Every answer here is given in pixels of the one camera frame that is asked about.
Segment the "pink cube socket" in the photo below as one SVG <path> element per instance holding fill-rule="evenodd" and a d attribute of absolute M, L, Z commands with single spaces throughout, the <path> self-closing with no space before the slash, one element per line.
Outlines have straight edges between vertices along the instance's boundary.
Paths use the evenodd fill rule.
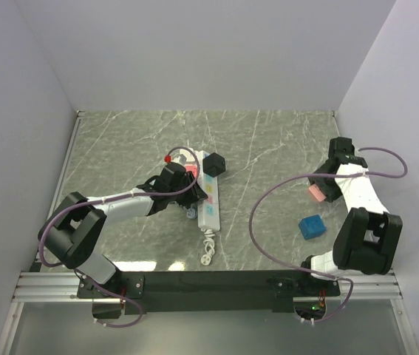
<path fill-rule="evenodd" d="M 316 201 L 317 203 L 321 203 L 324 200 L 326 200 L 326 195 L 322 192 L 322 190 L 320 190 L 320 188 L 316 184 L 310 185 L 308 187 L 308 192 L 312 199 L 314 199 L 314 201 Z"/>

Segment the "black cube socket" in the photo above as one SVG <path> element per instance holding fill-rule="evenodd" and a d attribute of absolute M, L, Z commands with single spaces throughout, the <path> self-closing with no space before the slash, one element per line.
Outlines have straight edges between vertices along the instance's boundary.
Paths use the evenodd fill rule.
<path fill-rule="evenodd" d="M 226 162 L 223 156 L 213 152 L 205 156 L 202 160 L 203 172 L 212 177 L 218 177 L 226 172 Z"/>

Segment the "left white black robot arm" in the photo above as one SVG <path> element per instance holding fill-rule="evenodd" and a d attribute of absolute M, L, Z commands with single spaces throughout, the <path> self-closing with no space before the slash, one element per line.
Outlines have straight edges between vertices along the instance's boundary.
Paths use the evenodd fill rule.
<path fill-rule="evenodd" d="M 192 172 L 174 177 L 155 175 L 128 192 L 104 197 L 69 194 L 38 233 L 38 254 L 42 264 L 65 266 L 94 280 L 103 297 L 123 294 L 121 270 L 95 251 L 105 225 L 127 218 L 148 217 L 176 203 L 185 209 L 206 200 Z"/>

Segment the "long white power strip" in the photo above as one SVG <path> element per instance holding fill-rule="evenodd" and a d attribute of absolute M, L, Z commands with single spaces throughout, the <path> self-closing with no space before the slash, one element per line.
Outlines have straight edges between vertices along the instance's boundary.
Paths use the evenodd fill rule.
<path fill-rule="evenodd" d="M 219 216 L 219 190 L 218 178 L 211 177 L 200 171 L 197 179 L 200 188 L 206 193 L 207 198 L 198 203 L 197 219 L 198 226 L 201 230 L 220 230 L 220 216 Z"/>

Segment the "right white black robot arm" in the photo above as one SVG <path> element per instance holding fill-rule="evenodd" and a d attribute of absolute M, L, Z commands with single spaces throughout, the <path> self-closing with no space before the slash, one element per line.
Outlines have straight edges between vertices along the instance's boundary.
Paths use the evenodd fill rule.
<path fill-rule="evenodd" d="M 365 165 L 340 163 L 334 174 L 347 216 L 332 250 L 308 257 L 309 269 L 298 275 L 298 289 L 306 295 L 315 294 L 323 280 L 343 277 L 346 271 L 387 274 L 403 228 L 401 217 L 390 214 L 378 198 Z"/>

